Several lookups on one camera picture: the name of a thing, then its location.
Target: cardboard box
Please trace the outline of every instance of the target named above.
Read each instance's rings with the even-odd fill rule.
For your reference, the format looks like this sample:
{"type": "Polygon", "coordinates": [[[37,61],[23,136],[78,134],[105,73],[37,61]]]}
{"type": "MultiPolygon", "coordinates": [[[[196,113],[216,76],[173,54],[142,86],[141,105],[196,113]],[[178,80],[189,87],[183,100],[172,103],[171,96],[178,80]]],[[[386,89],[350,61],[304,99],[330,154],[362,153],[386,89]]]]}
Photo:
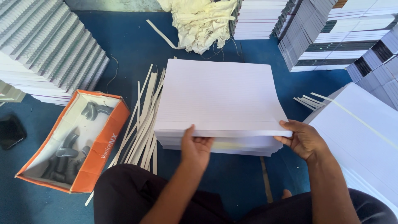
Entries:
{"type": "Polygon", "coordinates": [[[47,139],[15,177],[67,193],[92,192],[113,144],[129,115],[130,110],[121,96],[77,90],[58,117],[47,139]],[[94,121],[90,121],[81,115],[88,102],[114,107],[114,109],[110,115],[99,113],[94,121]],[[41,178],[49,165],[49,158],[72,132],[79,135],[72,147],[79,151],[76,160],[84,157],[81,152],[84,146],[91,147],[73,184],[41,178]]]}

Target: mobile phone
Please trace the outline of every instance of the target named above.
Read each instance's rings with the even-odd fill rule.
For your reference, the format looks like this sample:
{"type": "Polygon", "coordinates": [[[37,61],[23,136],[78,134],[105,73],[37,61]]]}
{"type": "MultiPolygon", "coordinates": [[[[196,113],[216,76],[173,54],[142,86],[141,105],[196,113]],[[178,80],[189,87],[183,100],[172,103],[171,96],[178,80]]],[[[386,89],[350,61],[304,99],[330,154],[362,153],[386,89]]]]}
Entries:
{"type": "Polygon", "coordinates": [[[26,138],[26,131],[15,115],[0,118],[0,147],[9,150],[26,138]]]}

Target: blue floor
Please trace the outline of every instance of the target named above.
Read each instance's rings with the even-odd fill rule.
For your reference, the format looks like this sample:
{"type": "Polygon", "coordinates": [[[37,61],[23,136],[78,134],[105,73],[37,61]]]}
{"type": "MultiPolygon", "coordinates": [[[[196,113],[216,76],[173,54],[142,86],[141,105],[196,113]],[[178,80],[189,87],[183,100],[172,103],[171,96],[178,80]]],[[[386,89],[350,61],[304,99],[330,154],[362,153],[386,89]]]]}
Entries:
{"type": "MultiPolygon", "coordinates": [[[[145,22],[150,19],[176,45],[177,30],[171,26],[170,13],[76,13],[108,57],[114,56],[119,61],[118,75],[109,84],[108,91],[123,96],[128,106],[135,105],[137,81],[145,80],[151,63],[162,70],[166,67],[167,60],[174,56],[179,59],[204,60],[198,54],[172,49],[145,22]]],[[[345,70],[290,73],[275,38],[235,42],[237,47],[232,41],[225,45],[224,55],[219,53],[213,56],[211,49],[203,57],[213,56],[210,61],[270,64],[279,101],[289,119],[303,121],[311,113],[310,109],[294,101],[293,97],[311,92],[328,95],[351,81],[345,70]]],[[[95,90],[106,92],[106,84],[115,75],[116,67],[116,62],[111,59],[95,90]]],[[[9,151],[0,150],[0,223],[94,222],[92,202],[88,207],[84,206],[89,194],[69,195],[14,178],[45,140],[63,108],[41,103],[30,95],[21,103],[7,103],[0,107],[0,117],[15,114],[27,130],[27,139],[19,145],[9,151]]],[[[159,147],[158,174],[169,179],[179,160],[178,151],[159,147]]],[[[289,189],[293,194],[310,190],[306,164],[289,148],[284,147],[271,157],[266,157],[265,165],[274,200],[281,197],[283,189],[289,189]]],[[[267,202],[261,163],[257,156],[213,153],[199,188],[219,193],[225,209],[235,220],[267,202]]]]}

